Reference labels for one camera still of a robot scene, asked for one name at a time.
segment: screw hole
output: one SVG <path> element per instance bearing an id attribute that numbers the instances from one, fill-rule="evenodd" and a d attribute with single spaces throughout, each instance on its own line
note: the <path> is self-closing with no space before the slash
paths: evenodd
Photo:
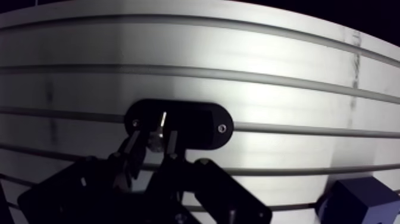
<path id="1" fill-rule="evenodd" d="M 219 125 L 218 126 L 218 132 L 220 133 L 225 133 L 226 132 L 226 125 Z"/>

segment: black mechanical arm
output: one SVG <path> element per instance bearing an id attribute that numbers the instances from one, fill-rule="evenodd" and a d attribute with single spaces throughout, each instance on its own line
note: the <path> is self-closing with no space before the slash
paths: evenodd
<path id="1" fill-rule="evenodd" d="M 187 149 L 214 150 L 233 121 L 211 103 L 145 99 L 124 118 L 128 137 L 108 159 L 87 157 L 18 198 L 30 224 L 199 223 L 182 205 L 192 192 L 217 223 L 270 223 L 272 212 L 213 161 L 185 159 Z M 132 192 L 146 151 L 164 153 L 144 192 Z"/>

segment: white curved wall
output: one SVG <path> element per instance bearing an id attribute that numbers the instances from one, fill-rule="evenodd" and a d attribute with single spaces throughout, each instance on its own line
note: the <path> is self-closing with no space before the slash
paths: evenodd
<path id="1" fill-rule="evenodd" d="M 148 17 L 0 30 L 0 69 L 63 64 L 194 67 L 295 77 L 400 97 L 398 47 L 338 24 L 274 8 L 229 1 L 71 1 L 0 15 L 0 29 L 59 18 L 138 14 Z M 156 20 L 155 15 L 223 18 L 265 25 L 265 29 L 234 29 L 182 17 Z M 338 49 L 329 40 L 348 45 Z M 349 46 L 381 56 L 371 57 L 367 51 L 355 52 Z M 124 114 L 132 102 L 142 98 L 188 99 L 217 102 L 237 122 L 400 132 L 400 106 L 396 104 L 259 83 L 55 71 L 3 74 L 0 91 L 0 105 L 7 107 Z M 0 114 L 2 143 L 106 157 L 118 148 L 125 135 L 120 124 Z M 188 158 L 211 157 L 223 167 L 357 166 L 400 163 L 399 146 L 398 139 L 238 132 L 220 150 L 191 151 Z M 161 161 L 158 155 L 146 159 Z M 42 181 L 69 164 L 0 150 L 0 173 L 33 182 Z M 143 172 L 141 178 L 149 175 Z M 398 170 L 373 175 L 390 188 L 400 189 Z M 237 180 L 273 206 L 314 202 L 324 191 L 328 176 Z M 16 202 L 25 190 L 13 183 L 2 183 L 11 202 Z M 197 204 L 191 195 L 185 196 L 184 201 Z M 20 212 L 13 211 L 13 215 L 18 223 L 24 223 Z M 203 213 L 196 215 L 210 222 Z M 274 213 L 274 224 L 294 221 L 316 222 L 312 210 Z"/>

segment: metal pin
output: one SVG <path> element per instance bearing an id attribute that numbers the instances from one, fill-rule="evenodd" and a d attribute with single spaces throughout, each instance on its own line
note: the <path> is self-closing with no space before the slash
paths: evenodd
<path id="1" fill-rule="evenodd" d="M 236 210 L 229 211 L 229 224 L 235 223 Z"/>
<path id="2" fill-rule="evenodd" d="M 161 127 L 164 127 L 165 117 L 167 117 L 167 112 L 164 111 L 164 112 L 162 113 Z"/>
<path id="3" fill-rule="evenodd" d="M 176 214 L 175 220 L 178 222 L 178 224 L 184 224 L 186 219 L 188 219 L 184 214 Z"/>
<path id="4" fill-rule="evenodd" d="M 82 186 L 86 186 L 86 180 L 85 180 L 85 178 L 80 178 L 80 182 L 82 183 Z"/>

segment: dark background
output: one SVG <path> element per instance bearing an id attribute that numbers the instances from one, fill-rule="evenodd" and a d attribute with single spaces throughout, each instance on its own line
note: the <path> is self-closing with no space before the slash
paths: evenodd
<path id="1" fill-rule="evenodd" d="M 37 0 L 39 5 L 63 0 Z M 339 23 L 400 46 L 400 1 L 239 0 Z M 0 13 L 32 7 L 35 0 L 0 0 Z"/>

